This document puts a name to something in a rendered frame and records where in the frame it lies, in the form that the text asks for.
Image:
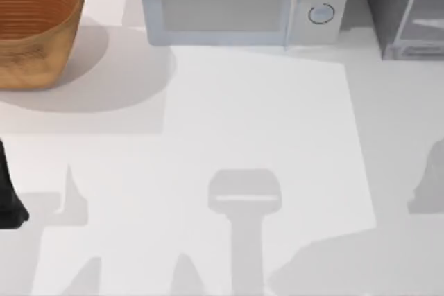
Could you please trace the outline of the microwave door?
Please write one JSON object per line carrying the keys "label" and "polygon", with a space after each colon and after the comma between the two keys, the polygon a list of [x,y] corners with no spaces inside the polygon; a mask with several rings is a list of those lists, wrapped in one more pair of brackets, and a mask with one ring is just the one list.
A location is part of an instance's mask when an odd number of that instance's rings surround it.
{"label": "microwave door", "polygon": [[283,46],[290,0],[142,0],[155,46]]}

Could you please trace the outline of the round microwave knob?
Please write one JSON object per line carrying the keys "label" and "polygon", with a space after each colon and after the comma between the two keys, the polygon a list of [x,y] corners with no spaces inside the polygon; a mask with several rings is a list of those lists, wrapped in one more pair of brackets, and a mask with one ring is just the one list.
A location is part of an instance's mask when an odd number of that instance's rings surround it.
{"label": "round microwave knob", "polygon": [[328,3],[314,6],[308,13],[308,19],[311,23],[316,25],[323,25],[333,20],[335,16],[335,9]]}

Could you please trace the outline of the pale microwave oven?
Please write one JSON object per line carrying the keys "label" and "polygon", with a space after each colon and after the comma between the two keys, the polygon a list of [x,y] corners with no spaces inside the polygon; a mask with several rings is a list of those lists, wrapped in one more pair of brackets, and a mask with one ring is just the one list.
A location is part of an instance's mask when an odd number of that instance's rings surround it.
{"label": "pale microwave oven", "polygon": [[[339,34],[347,0],[297,0],[290,45],[318,46],[331,44]],[[316,25],[308,19],[308,13],[314,6],[328,3],[335,9],[332,21]]]}

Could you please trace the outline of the wooden basket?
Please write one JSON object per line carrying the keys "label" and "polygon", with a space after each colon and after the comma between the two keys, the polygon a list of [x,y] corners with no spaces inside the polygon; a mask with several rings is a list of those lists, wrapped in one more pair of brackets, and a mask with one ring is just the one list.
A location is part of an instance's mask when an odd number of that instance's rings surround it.
{"label": "wooden basket", "polygon": [[0,0],[0,91],[46,89],[67,66],[85,0]]}

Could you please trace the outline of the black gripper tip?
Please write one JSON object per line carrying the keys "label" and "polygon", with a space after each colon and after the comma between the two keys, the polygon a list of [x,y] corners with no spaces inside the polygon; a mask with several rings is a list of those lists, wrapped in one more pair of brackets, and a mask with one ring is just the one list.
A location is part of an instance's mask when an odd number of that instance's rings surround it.
{"label": "black gripper tip", "polygon": [[0,140],[0,230],[18,229],[30,218],[19,199],[9,173],[2,140]]}

